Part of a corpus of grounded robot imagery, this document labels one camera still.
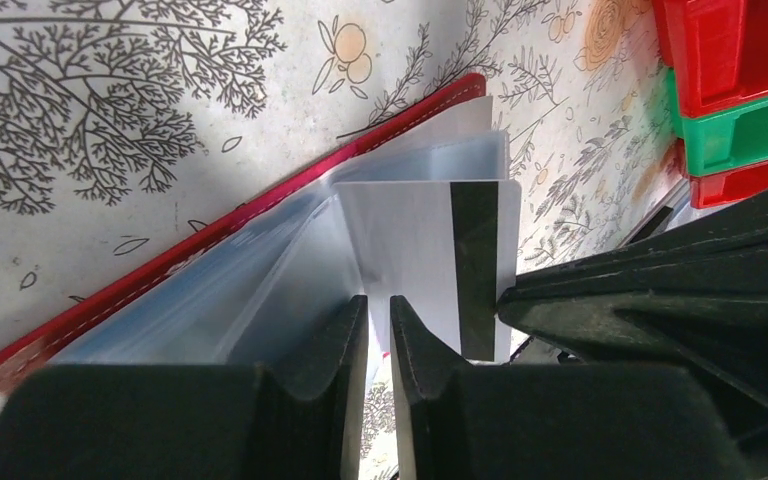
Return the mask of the silver grey credit card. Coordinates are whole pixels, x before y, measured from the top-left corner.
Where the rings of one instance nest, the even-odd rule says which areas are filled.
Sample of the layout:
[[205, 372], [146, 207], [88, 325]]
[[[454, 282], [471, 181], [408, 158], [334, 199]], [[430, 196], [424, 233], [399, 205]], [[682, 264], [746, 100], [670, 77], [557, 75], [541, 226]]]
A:
[[511, 330], [496, 302], [516, 277], [521, 187], [514, 180], [338, 185], [380, 350], [390, 299], [469, 360], [501, 362]]

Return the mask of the red leather card holder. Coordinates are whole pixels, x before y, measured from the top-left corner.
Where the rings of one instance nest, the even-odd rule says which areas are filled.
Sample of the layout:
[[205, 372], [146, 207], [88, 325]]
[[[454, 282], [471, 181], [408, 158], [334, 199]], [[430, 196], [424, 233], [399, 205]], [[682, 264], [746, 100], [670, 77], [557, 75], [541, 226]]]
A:
[[0, 392], [48, 363], [251, 364], [279, 358], [351, 297], [368, 301], [337, 187], [512, 180], [506, 133], [469, 74], [203, 227], [0, 351]]

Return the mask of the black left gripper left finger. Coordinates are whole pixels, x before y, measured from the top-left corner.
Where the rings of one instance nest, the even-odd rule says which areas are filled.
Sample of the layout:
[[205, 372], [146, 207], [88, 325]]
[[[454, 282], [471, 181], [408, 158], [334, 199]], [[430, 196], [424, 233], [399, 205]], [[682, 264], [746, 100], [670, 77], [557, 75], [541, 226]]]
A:
[[355, 479], [369, 349], [368, 302], [352, 297], [264, 370], [251, 424], [256, 479]]

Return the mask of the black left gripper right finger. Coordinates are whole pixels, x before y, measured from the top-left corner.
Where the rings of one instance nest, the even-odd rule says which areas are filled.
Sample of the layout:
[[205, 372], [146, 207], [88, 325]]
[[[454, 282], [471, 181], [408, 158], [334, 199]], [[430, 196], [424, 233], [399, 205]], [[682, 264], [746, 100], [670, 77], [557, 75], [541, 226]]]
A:
[[481, 443], [468, 429], [464, 380], [476, 365], [424, 324], [409, 300], [390, 298], [390, 353], [402, 479], [488, 479]]

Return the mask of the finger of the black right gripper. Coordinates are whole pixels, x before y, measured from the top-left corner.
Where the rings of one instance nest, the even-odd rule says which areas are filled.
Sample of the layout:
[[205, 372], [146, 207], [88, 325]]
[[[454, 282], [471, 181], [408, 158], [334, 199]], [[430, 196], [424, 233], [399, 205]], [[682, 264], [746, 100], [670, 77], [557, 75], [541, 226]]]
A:
[[627, 247], [520, 275], [498, 314], [583, 360], [692, 369], [742, 446], [768, 453], [768, 190]]

